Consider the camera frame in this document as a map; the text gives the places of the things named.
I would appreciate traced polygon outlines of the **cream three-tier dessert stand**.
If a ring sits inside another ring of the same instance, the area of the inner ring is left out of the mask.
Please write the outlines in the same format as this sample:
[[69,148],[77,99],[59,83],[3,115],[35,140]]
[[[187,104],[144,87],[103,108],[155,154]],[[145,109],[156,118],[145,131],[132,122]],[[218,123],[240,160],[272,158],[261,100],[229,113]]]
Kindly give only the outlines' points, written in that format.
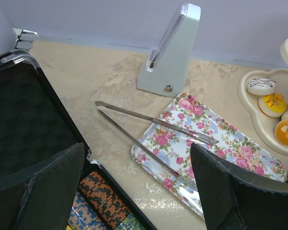
[[[288,65],[288,38],[280,53]],[[238,83],[238,96],[258,136],[271,149],[288,156],[288,68],[245,74]]]

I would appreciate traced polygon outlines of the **grey metronome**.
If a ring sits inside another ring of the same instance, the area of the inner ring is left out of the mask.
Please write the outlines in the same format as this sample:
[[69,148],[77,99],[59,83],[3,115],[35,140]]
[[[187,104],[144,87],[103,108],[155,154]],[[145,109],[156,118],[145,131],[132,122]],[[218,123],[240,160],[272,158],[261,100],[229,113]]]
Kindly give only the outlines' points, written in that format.
[[200,18],[201,7],[191,3],[179,6],[158,46],[139,69],[138,89],[173,98],[180,94]]

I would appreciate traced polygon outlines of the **black open case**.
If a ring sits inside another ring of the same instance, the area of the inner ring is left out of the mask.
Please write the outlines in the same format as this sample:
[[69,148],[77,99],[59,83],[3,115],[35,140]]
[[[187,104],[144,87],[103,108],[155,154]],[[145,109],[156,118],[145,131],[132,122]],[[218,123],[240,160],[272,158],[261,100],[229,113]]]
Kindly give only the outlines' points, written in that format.
[[[77,143],[83,143],[85,157],[79,183],[91,172],[98,172],[131,211],[115,230],[153,230],[153,223],[108,171],[99,162],[88,160],[91,155],[88,144],[37,60],[21,50],[1,54],[0,178],[44,161]],[[110,230],[78,186],[67,227]]]

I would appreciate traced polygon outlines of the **white chocolate-drizzle donut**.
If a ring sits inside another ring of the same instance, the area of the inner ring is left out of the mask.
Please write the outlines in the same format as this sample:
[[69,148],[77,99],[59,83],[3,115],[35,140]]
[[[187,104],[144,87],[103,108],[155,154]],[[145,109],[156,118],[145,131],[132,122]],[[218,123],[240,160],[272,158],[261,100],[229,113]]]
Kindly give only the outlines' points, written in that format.
[[288,146],[288,119],[281,120],[276,125],[275,137],[281,144]]

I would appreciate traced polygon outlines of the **white striped donut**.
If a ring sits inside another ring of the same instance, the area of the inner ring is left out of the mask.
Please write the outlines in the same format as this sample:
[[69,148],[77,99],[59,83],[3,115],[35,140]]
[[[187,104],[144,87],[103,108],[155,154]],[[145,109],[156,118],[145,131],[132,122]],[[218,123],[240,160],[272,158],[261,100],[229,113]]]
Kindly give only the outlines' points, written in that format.
[[272,78],[253,78],[247,84],[247,91],[253,95],[265,96],[276,92],[277,82]]

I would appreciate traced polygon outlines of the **yellow glazed donut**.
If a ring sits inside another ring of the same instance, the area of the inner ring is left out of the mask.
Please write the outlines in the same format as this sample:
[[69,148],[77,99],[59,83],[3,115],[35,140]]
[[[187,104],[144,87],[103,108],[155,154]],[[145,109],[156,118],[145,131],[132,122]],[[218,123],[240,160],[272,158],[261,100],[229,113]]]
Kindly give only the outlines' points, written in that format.
[[282,94],[273,93],[258,99],[260,110],[269,117],[278,118],[287,110],[287,103]]

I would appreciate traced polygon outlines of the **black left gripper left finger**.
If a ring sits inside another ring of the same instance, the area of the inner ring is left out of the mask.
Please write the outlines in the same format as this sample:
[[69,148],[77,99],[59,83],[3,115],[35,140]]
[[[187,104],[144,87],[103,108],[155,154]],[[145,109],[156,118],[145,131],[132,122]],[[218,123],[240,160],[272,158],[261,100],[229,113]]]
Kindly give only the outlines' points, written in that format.
[[84,145],[0,178],[0,230],[64,230],[84,165]]

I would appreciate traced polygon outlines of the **orange poker chip stack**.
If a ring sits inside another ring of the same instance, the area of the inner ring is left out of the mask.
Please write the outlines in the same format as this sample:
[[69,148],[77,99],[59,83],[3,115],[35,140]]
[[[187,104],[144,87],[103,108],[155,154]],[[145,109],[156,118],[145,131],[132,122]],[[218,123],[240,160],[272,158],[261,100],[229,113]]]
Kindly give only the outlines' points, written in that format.
[[79,183],[80,192],[111,230],[130,214],[130,209],[98,172],[91,172]]

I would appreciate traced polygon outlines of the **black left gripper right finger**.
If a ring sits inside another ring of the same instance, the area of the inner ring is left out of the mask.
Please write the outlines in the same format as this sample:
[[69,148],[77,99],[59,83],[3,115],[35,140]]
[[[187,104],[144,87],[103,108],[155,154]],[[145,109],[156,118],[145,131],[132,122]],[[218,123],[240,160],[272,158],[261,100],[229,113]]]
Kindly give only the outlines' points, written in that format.
[[192,170],[209,230],[288,230],[288,181],[239,167],[199,144]]

